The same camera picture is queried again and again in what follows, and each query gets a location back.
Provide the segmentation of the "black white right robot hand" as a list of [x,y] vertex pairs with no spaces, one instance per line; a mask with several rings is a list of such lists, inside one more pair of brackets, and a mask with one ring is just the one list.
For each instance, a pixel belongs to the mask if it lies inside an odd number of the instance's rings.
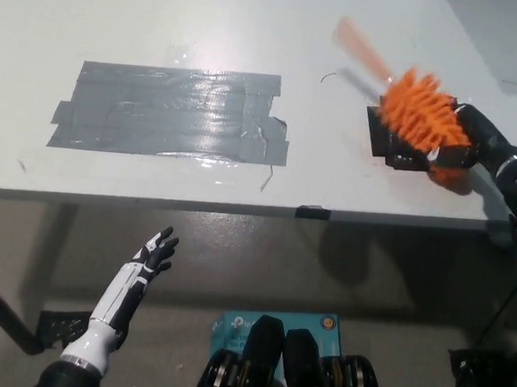
[[438,147],[426,155],[428,163],[441,168],[471,168],[481,164],[495,179],[508,163],[517,159],[517,147],[474,105],[454,105],[457,124],[470,144]]

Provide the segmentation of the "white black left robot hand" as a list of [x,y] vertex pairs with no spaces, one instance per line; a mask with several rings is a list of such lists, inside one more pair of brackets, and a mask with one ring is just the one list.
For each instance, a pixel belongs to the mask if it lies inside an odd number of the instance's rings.
[[62,361],[103,377],[112,352],[128,337],[129,326],[149,283],[171,268],[179,244],[168,227],[156,233],[114,276],[91,313],[88,328],[63,350]]

